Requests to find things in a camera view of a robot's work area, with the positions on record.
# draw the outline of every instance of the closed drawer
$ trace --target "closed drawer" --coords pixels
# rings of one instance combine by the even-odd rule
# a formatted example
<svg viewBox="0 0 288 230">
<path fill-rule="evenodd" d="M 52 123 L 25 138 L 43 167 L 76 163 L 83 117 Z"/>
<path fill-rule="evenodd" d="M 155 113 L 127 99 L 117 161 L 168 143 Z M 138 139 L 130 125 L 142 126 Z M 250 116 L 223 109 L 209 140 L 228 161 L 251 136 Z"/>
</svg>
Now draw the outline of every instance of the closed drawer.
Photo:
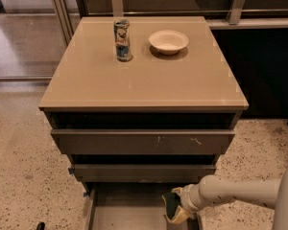
<svg viewBox="0 0 288 230">
<path fill-rule="evenodd" d="M 213 165 L 73 165 L 82 182 L 197 182 Z"/>
<path fill-rule="evenodd" d="M 94 130 L 53 129 L 63 154 L 187 155 L 224 154 L 232 130 Z"/>
</svg>

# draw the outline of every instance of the can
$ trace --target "can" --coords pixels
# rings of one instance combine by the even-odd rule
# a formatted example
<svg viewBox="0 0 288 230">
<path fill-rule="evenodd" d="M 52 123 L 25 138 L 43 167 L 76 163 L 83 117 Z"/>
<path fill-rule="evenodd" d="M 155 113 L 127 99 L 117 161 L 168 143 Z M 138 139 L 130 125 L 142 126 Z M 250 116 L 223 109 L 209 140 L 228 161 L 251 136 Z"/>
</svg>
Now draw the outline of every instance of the can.
<svg viewBox="0 0 288 230">
<path fill-rule="evenodd" d="M 116 56 L 118 60 L 123 62 L 132 59 L 129 26 L 130 23 L 127 19 L 114 22 Z"/>
</svg>

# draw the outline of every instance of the floor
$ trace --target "floor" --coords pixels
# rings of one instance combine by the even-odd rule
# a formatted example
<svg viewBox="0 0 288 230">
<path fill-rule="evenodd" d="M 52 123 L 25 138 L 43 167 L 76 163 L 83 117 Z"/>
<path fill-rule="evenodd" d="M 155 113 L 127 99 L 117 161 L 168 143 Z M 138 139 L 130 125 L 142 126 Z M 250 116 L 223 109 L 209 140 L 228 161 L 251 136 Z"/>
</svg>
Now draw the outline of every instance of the floor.
<svg viewBox="0 0 288 230">
<path fill-rule="evenodd" d="M 52 74 L 63 51 L 55 16 L 0 14 L 0 76 Z M 40 221 L 47 230 L 84 229 L 89 198 L 68 173 L 69 161 L 53 143 L 48 122 L 37 108 L 46 87 L 47 83 L 0 83 L 3 230 L 35 230 Z M 287 166 L 286 120 L 240 120 L 216 173 L 232 180 L 260 180 L 281 177 Z M 161 191 L 152 187 L 150 197 L 104 190 L 93 229 L 174 229 L 165 222 Z M 200 212 L 203 230 L 272 229 L 273 216 L 273 210 L 238 201 Z"/>
</svg>

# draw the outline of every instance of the tabletop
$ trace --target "tabletop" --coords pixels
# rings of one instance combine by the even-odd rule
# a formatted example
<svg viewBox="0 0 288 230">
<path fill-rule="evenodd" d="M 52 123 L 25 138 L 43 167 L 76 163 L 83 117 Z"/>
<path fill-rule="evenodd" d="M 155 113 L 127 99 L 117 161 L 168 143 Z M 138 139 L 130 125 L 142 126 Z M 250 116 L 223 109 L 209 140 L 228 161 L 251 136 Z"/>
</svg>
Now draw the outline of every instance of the tabletop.
<svg viewBox="0 0 288 230">
<path fill-rule="evenodd" d="M 129 62 L 116 59 L 113 17 L 79 24 L 40 108 L 246 109 L 246 101 L 203 17 L 128 17 Z M 159 54 L 149 36 L 184 33 L 189 44 L 173 56 Z"/>
</svg>

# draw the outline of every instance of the terrazzo floor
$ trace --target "terrazzo floor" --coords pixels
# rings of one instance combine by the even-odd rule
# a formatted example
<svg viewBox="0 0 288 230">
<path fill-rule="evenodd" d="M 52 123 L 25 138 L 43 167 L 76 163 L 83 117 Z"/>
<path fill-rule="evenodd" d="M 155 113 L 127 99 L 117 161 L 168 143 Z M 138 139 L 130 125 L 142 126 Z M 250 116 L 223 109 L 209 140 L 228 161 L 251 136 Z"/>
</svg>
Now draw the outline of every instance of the terrazzo floor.
<svg viewBox="0 0 288 230">
<path fill-rule="evenodd" d="M 29 26 L 27 34 L 22 36 L 11 28 L 3 28 L 2 36 L 9 39 L 0 46 L 0 75 L 53 73 L 54 62 L 60 60 L 62 54 L 60 34 L 58 28 L 48 32 L 52 20 L 43 19 L 48 22 L 44 23 L 41 36 L 56 38 L 49 57 L 33 53 L 36 57 L 31 58 L 30 48 L 35 52 L 40 50 L 26 46 L 27 36 L 37 36 Z M 38 20 L 23 18 L 22 21 L 33 21 L 39 30 Z M 10 53 L 4 56 L 5 47 L 9 45 L 13 57 L 9 57 Z M 38 64 L 30 63 L 40 61 L 46 64 L 44 69 L 39 70 Z M 19 67 L 9 72 L 9 65 L 15 64 Z M 89 198 L 83 196 L 83 186 L 68 173 L 69 161 L 53 143 L 48 121 L 37 108 L 46 87 L 46 83 L 0 83 L 0 229 L 3 230 L 35 230 L 40 221 L 46 223 L 47 230 L 84 229 Z M 285 120 L 240 120 L 233 142 L 217 163 L 216 173 L 232 180 L 279 178 L 287 166 Z M 138 215 L 127 211 L 118 201 L 113 203 L 114 199 L 114 195 L 107 195 L 106 191 L 100 196 L 94 230 L 179 229 L 166 224 L 165 209 L 157 194 L 153 197 L 156 204 L 151 208 L 139 207 Z M 143 198 L 132 203 L 143 206 Z M 273 210 L 238 201 L 200 212 L 203 230 L 272 229 L 273 216 Z"/>
</svg>

